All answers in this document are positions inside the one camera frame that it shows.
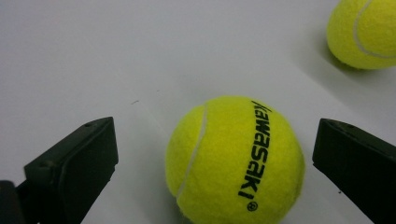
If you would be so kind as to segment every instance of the white background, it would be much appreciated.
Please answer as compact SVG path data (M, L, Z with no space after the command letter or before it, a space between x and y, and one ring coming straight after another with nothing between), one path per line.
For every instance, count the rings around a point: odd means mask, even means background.
M163 156L189 109L250 96L288 118L304 149L300 200L283 224L371 221L312 166L320 118L395 145L395 68L349 69L329 53L336 0L0 1L0 179L102 117L120 163L83 223L179 223Z

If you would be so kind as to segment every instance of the yellow tennis ball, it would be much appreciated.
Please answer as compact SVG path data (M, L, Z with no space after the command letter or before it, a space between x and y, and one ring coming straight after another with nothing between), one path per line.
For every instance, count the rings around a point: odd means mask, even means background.
M296 202L304 156L270 106L222 96L193 108L175 128L166 182L194 223L277 223Z
M396 1L341 0L327 27L332 54L362 69L396 65Z

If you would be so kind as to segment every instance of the black lettering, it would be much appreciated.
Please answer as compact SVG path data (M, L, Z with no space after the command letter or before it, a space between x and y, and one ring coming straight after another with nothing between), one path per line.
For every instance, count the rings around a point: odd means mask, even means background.
M247 183L243 184L241 186L241 189L253 188L254 192L256 192L257 191L256 185L260 184L260 179L252 177L250 175L245 175L245 179L247 180Z
M238 195L239 195L239 196L242 196L242 197L245 197L245 198L247 198L247 199L253 199L253 198L254 198L253 195L248 194L248 193L245 193L244 191L239 191L239 192L238 192Z
M254 145L258 145L261 147L269 147L270 146L270 138L265 136L262 133L256 133L254 135L254 139L256 139L256 141L254 141Z
M256 114L256 118L268 120L268 115L264 114L262 111L258 109L254 110L254 113Z
M260 166L256 161L251 161L248 165L250 170L247 170L248 175L253 175L258 178L262 178L262 174L264 173L265 166Z
M268 157L268 150L265 147L260 147L257 149L257 146L253 146L251 148L251 159L255 161L259 161L262 159L262 162L266 163L267 162L267 157Z
M267 107L255 102L255 101L252 101L252 103L255 104L255 106L254 106L255 109L260 108L260 109L264 110L265 112L266 111L272 112L272 110L268 109Z
M262 120L262 119L256 119L256 130L257 132L263 133L267 136L270 136L270 133L268 131L270 131L270 122L266 121L266 120Z

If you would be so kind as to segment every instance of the tennis ball seam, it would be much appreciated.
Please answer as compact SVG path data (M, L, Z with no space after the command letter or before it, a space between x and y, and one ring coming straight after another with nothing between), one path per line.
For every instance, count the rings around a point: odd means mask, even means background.
M367 54L367 55L370 55L370 56L373 56L373 57L377 57L377 58L382 58L382 59L394 59L394 58L396 58L396 55L390 55L390 56L388 56L388 55L382 55L382 54L375 53L375 52L372 52L372 51L366 49L366 48L363 46L363 44L361 43L361 40L359 39L359 36L358 36L358 27L359 27L359 21L360 21L360 19L361 19L361 15L362 15L362 14L364 13L364 11L370 6L370 4L371 4L372 2L373 2L373 0L368 0L368 1L365 3L364 7L362 7L361 10L359 11L358 16L356 17L356 20L355 20L355 22L354 22L354 24L353 24L353 37L354 37L354 39L355 39L356 45L358 46L358 48L359 48L363 53L365 53L365 54Z
M201 141L202 141L202 139L204 138L204 135L205 135L206 124L207 124L207 105L204 105L204 114L203 114L203 117L202 117L200 133L199 133L197 142L195 144L195 147L192 150L192 153L191 153L191 156L190 156L190 160L189 160L189 164L187 165L186 173L184 174L183 181L181 182L180 187L178 188L177 196L176 196L177 201L178 201L181 193L183 192L183 189L186 186L187 178L189 177L189 174L190 174L190 171L191 171L191 168L192 168L192 164L195 161L195 157L196 157L196 155L198 153L198 148L199 148L199 146L201 144Z

